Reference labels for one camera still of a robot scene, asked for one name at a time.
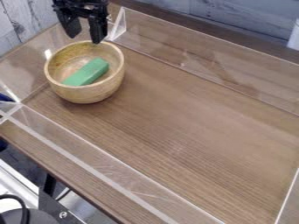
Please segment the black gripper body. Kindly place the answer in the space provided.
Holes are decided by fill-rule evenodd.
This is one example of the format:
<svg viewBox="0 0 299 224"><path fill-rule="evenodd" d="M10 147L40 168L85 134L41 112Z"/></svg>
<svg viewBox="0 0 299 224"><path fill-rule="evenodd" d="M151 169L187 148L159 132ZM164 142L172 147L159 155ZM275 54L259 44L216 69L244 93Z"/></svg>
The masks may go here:
<svg viewBox="0 0 299 224"><path fill-rule="evenodd" d="M59 19L105 18L108 0L52 0L52 8Z"/></svg>

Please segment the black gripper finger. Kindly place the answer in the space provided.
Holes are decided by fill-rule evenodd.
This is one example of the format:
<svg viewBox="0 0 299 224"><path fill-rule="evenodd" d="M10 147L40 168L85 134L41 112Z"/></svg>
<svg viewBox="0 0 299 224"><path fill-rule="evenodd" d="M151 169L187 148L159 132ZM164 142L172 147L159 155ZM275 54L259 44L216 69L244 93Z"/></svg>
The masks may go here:
<svg viewBox="0 0 299 224"><path fill-rule="evenodd" d="M108 21L105 17L88 17L89 36L93 44L99 44L108 35Z"/></svg>
<svg viewBox="0 0 299 224"><path fill-rule="evenodd" d="M80 19L68 10L56 10L57 19L69 38L75 38L81 32Z"/></svg>

